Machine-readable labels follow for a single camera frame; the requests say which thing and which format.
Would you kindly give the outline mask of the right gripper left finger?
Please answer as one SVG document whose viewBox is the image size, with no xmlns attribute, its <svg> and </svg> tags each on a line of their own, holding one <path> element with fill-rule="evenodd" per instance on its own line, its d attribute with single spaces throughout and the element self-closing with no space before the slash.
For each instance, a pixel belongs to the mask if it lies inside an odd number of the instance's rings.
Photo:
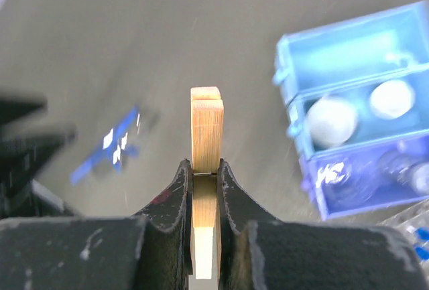
<svg viewBox="0 0 429 290">
<path fill-rule="evenodd" d="M 1 221 L 2 289 L 187 289 L 192 169 L 129 217 Z"/>
</svg>

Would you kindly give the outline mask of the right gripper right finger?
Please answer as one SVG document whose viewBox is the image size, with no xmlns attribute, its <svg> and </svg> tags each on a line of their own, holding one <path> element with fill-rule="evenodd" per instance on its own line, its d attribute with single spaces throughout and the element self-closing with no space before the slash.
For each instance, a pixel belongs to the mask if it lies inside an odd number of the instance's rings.
<svg viewBox="0 0 429 290">
<path fill-rule="evenodd" d="M 409 242 L 386 226 L 282 222 L 222 161 L 220 289 L 422 289 Z"/>
</svg>

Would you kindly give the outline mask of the large white evaporating dish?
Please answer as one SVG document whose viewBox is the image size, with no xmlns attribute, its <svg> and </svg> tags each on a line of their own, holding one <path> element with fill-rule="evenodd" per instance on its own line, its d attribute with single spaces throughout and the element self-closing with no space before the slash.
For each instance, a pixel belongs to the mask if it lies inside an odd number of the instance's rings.
<svg viewBox="0 0 429 290">
<path fill-rule="evenodd" d="M 315 145 L 330 149 L 346 143 L 355 132 L 358 114 L 355 107 L 340 97 L 317 100 L 306 113 L 306 124 Z"/>
</svg>

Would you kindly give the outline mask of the small glass flask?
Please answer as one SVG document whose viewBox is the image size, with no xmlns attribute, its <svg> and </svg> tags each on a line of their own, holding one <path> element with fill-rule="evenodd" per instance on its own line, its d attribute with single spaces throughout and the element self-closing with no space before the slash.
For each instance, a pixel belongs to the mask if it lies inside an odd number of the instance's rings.
<svg viewBox="0 0 429 290">
<path fill-rule="evenodd" d="M 406 151 L 404 144 L 386 151 L 378 161 L 380 172 L 391 181 L 428 195 L 428 157 Z"/>
</svg>

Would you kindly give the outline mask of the blue plastic bin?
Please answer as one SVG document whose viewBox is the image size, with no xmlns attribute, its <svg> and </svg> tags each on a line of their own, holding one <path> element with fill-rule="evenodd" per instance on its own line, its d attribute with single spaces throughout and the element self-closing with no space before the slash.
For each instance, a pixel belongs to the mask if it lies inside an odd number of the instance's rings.
<svg viewBox="0 0 429 290">
<path fill-rule="evenodd" d="M 414 106 L 392 120 L 377 117 L 369 106 L 372 91 L 388 80 L 403 80 L 415 92 Z M 302 187 L 323 219 L 348 216 L 419 202 L 417 194 L 385 177 L 379 158 L 399 144 L 412 154 L 428 157 L 428 2 L 420 1 L 346 21 L 283 35 L 276 46 L 273 83 L 279 87 L 290 121 L 302 170 Z M 353 136 L 330 149 L 315 145 L 306 113 L 319 99 L 340 97 L 358 114 Z M 326 164 L 371 162 L 372 197 L 351 208 L 331 206 L 320 184 Z"/>
</svg>

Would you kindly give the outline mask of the blue safety glasses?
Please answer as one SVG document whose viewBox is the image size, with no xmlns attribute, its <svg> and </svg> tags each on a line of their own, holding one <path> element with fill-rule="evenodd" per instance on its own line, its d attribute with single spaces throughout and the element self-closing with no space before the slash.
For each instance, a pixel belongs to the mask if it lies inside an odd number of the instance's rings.
<svg viewBox="0 0 429 290">
<path fill-rule="evenodd" d="M 104 161 L 107 161 L 115 171 L 121 172 L 123 161 L 127 157 L 133 158 L 139 155 L 139 147 L 131 142 L 130 134 L 133 129 L 136 129 L 136 133 L 139 134 L 140 125 L 140 109 L 138 106 L 134 106 L 70 174 L 70 183 L 75 186 Z"/>
</svg>

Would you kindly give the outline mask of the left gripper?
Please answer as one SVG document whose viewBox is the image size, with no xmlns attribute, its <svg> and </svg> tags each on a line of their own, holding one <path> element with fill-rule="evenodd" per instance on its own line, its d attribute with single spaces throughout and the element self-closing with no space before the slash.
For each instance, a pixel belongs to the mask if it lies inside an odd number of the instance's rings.
<svg viewBox="0 0 429 290">
<path fill-rule="evenodd" d="M 12 122 L 47 107 L 42 98 L 1 96 L 1 216 L 73 216 L 63 199 L 35 180 L 41 169 L 62 148 L 73 142 L 72 127 L 7 138 Z"/>
</svg>

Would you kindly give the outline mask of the small white crucible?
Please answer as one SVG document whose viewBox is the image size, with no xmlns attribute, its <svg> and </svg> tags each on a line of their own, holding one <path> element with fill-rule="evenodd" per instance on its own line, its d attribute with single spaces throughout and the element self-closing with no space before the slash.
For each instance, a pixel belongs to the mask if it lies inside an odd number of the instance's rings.
<svg viewBox="0 0 429 290">
<path fill-rule="evenodd" d="M 372 112 L 381 119 L 397 119 L 414 106 L 414 89 L 403 80 L 388 80 L 377 86 L 369 97 Z"/>
</svg>

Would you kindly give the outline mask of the clear test tube rack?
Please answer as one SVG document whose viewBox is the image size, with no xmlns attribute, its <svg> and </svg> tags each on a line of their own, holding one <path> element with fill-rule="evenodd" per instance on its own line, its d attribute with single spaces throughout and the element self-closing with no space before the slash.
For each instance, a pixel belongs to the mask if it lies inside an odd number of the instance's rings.
<svg viewBox="0 0 429 290">
<path fill-rule="evenodd" d="M 412 244 L 424 268 L 428 268 L 428 200 L 417 203 L 380 223 L 400 231 Z"/>
</svg>

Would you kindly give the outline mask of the wooden test tube clamp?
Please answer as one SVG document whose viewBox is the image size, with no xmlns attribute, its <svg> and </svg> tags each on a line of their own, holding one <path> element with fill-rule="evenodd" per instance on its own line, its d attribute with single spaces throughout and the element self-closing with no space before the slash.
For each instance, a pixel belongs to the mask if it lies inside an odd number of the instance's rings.
<svg viewBox="0 0 429 290">
<path fill-rule="evenodd" d="M 190 114 L 194 276 L 197 280 L 210 280 L 219 218 L 216 175 L 221 160 L 224 120 L 220 90 L 216 86 L 192 88 Z"/>
</svg>

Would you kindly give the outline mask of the glass beaker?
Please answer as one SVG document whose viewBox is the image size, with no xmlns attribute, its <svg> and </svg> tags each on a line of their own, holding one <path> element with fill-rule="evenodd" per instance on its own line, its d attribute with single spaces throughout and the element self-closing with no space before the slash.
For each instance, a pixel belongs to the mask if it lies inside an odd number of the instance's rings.
<svg viewBox="0 0 429 290">
<path fill-rule="evenodd" d="M 351 208 L 366 202 L 378 189 L 373 182 L 374 168 L 362 161 L 343 159 L 320 170 L 320 184 L 331 206 Z"/>
</svg>

